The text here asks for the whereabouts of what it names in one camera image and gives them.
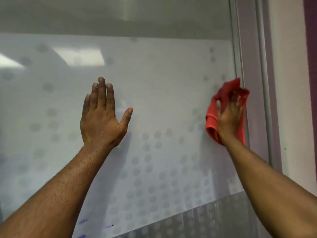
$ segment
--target purple ink mark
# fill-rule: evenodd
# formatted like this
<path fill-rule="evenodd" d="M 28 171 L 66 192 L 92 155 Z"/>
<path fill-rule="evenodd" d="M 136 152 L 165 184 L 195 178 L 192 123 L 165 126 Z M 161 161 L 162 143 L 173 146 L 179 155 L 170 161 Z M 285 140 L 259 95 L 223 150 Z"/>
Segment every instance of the purple ink mark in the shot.
<path fill-rule="evenodd" d="M 79 221 L 79 222 L 78 222 L 78 224 L 80 224 L 80 225 L 81 225 L 81 224 L 85 223 L 86 221 L 87 221 L 87 219 L 85 219 L 85 220 L 81 220 L 81 221 Z"/>

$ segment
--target hand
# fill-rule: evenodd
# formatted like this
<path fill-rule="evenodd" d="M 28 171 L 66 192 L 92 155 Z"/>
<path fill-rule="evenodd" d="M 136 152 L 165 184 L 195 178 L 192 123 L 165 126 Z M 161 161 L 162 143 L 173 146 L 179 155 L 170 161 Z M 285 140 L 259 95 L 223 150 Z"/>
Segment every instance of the hand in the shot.
<path fill-rule="evenodd" d="M 236 98 L 236 96 L 233 95 L 223 113 L 221 113 L 220 100 L 217 100 L 216 105 L 218 111 L 217 133 L 219 134 L 221 141 L 227 137 L 236 137 L 243 114 L 241 97 L 239 96 Z"/>
<path fill-rule="evenodd" d="M 111 83 L 100 77 L 99 84 L 94 83 L 91 94 L 87 94 L 80 121 L 81 136 L 84 145 L 111 151 L 118 146 L 128 130 L 133 112 L 128 108 L 120 123 L 114 110 L 114 93 Z"/>

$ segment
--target purple wall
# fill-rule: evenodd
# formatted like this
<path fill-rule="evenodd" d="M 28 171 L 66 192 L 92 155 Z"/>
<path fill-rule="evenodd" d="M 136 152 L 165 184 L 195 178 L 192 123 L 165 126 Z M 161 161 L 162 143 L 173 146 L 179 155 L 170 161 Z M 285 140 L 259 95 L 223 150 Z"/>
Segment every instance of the purple wall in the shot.
<path fill-rule="evenodd" d="M 317 0 L 304 0 L 304 10 L 317 174 Z"/>

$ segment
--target forearm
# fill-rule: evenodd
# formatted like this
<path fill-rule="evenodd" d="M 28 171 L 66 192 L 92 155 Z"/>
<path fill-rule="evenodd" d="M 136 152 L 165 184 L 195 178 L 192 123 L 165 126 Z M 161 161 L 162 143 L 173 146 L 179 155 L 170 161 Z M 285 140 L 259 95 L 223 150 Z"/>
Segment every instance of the forearm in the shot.
<path fill-rule="evenodd" d="M 109 152 L 84 146 L 0 226 L 0 237 L 70 238 L 88 189 Z"/>
<path fill-rule="evenodd" d="M 317 198 L 270 167 L 236 137 L 223 142 L 252 206 L 274 237 L 317 235 Z"/>

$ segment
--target red cloth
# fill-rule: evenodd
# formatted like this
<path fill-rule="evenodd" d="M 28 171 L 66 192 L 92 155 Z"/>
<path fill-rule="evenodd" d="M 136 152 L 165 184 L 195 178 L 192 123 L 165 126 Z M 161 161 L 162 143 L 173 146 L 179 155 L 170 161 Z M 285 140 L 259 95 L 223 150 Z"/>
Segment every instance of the red cloth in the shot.
<path fill-rule="evenodd" d="M 209 134 L 210 137 L 213 138 L 214 141 L 216 141 L 218 144 L 221 144 L 221 145 L 223 144 L 221 143 L 217 134 L 218 117 L 217 117 L 216 101 L 220 100 L 221 112 L 223 112 L 230 101 L 230 95 L 234 91 L 236 92 L 238 96 L 241 96 L 241 105 L 245 107 L 247 103 L 247 98 L 250 92 L 247 89 L 240 88 L 240 78 L 236 78 L 235 80 L 232 80 L 230 82 L 225 82 L 222 88 L 219 89 L 217 94 L 212 97 L 211 105 L 209 106 L 207 114 L 206 114 L 207 133 Z M 244 114 L 242 115 L 242 118 L 241 118 L 241 124 L 238 129 L 237 136 L 245 144 Z"/>

